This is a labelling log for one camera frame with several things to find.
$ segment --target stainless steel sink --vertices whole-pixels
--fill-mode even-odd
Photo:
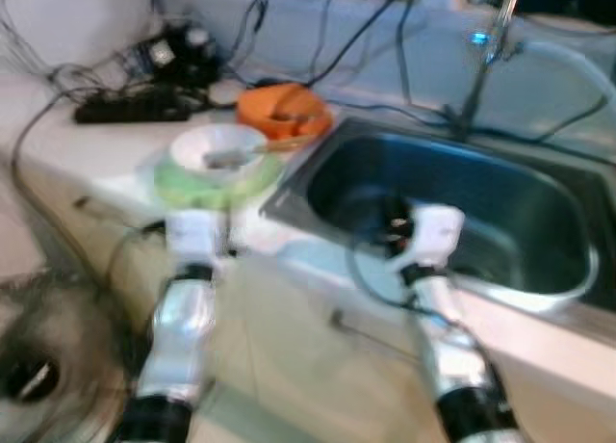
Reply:
[[[541,312],[578,298],[592,303],[598,287],[599,299],[610,299],[605,290],[616,295],[603,288],[613,269],[600,188],[588,172],[349,119],[264,210],[345,244],[382,225],[387,195],[456,206],[467,216],[450,260],[458,285]]]

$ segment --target wall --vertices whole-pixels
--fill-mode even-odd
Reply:
[[[93,64],[134,41],[149,0],[8,0],[8,9],[48,64]]]
[[[167,4],[178,13],[194,12],[220,45],[228,49],[250,1],[167,0]],[[319,41],[324,1],[270,0],[263,28],[240,72],[246,77],[278,72],[305,78]],[[319,59],[321,68],[379,5],[379,0],[333,0]],[[403,9],[400,2],[373,24],[318,86],[323,94],[346,100],[403,104],[395,47],[396,27]],[[461,106],[470,91],[481,53],[470,45],[469,36],[474,31],[486,30],[493,18],[494,11],[469,6],[464,0],[419,1],[409,15],[404,43],[416,102],[432,107]],[[541,20],[554,24],[550,19]],[[597,30],[593,25],[571,21],[555,24],[580,31]],[[250,34],[246,36],[245,42],[249,42]],[[616,159],[612,133],[616,125],[616,89],[609,81],[616,35],[555,33],[517,18],[510,42],[522,43],[525,51],[493,67],[477,121],[533,137],[585,111],[596,104],[601,93],[606,93],[611,97],[608,108],[586,120],[587,123],[562,131],[558,140]]]

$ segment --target white countertop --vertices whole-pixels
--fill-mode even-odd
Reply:
[[[10,151],[21,128],[49,98],[46,89],[23,78],[5,77],[0,82],[0,148],[4,153]],[[34,127],[23,146],[25,164],[46,165],[59,177],[81,184],[92,197],[125,211],[140,223],[164,213],[162,204],[150,193],[144,174],[152,159],[187,129],[232,117],[214,112],[186,123],[78,126],[70,115],[69,106],[58,107]],[[305,250],[308,247],[298,256],[294,248],[301,246],[295,244],[323,241],[260,216],[264,198],[256,199],[242,212],[243,230],[237,239],[243,246],[281,261],[301,261],[297,266],[311,271],[310,252]],[[354,290],[344,277],[323,270],[315,273],[341,290]],[[528,369],[543,383],[553,383],[574,400],[616,414],[616,349],[472,294],[460,293],[460,300],[467,323],[488,348]],[[372,314],[385,319],[391,312],[375,307]]]

